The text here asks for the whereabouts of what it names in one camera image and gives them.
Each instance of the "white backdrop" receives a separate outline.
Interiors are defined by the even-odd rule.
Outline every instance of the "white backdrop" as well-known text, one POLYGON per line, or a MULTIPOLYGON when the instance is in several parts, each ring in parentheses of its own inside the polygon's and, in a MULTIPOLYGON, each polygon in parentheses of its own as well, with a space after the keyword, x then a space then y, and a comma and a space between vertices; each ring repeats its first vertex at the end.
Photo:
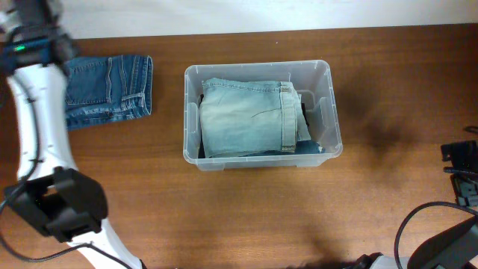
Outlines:
POLYGON ((478 22, 478 0, 63 0, 75 38, 478 22))

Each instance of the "storage box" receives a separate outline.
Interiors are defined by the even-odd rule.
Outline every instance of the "storage box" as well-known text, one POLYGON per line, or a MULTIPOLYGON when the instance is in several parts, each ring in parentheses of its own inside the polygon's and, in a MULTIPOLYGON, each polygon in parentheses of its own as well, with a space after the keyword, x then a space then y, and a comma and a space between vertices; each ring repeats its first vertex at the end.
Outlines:
POLYGON ((200 170, 224 170, 240 167, 316 167, 342 153, 337 108, 330 67, 325 61, 294 61, 267 64, 196 65, 184 74, 184 159, 200 170), (305 103, 312 140, 324 153, 234 158, 198 158, 201 144, 199 103, 202 82, 210 78, 232 81, 290 81, 305 103))

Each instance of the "wooden table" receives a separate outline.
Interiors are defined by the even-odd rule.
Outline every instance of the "wooden table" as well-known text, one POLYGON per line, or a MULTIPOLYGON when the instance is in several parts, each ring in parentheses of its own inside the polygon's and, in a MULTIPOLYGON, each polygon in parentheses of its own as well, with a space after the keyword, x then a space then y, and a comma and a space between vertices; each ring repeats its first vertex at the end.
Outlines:
MULTIPOLYGON (((454 201, 440 145, 477 139, 478 25, 358 28, 80 40, 84 55, 151 55, 153 112, 70 132, 81 172, 99 181, 109 218, 148 268, 284 268, 393 255, 416 206, 454 201), (182 156, 184 71, 193 64, 322 59, 332 68, 344 153, 315 168, 204 173, 182 156)), ((19 142, 12 99, 0 110, 1 186, 15 183, 19 142)), ((11 210, 5 237, 25 255, 65 245, 42 238, 11 210)), ((420 213, 403 235, 409 256, 470 216, 420 213)), ((1 268, 91 268, 79 253, 1 268)))

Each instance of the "folded clothing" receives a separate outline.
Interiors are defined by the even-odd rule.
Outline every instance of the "folded clothing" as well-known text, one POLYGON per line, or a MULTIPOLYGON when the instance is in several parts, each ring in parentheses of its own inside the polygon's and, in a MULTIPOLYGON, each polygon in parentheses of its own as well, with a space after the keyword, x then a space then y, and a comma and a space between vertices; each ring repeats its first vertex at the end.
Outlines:
POLYGON ((80 57, 66 66, 66 124, 70 131, 151 114, 151 57, 80 57))
POLYGON ((199 118, 206 158, 295 152, 297 141, 311 140, 290 82, 212 78, 202 86, 199 118))

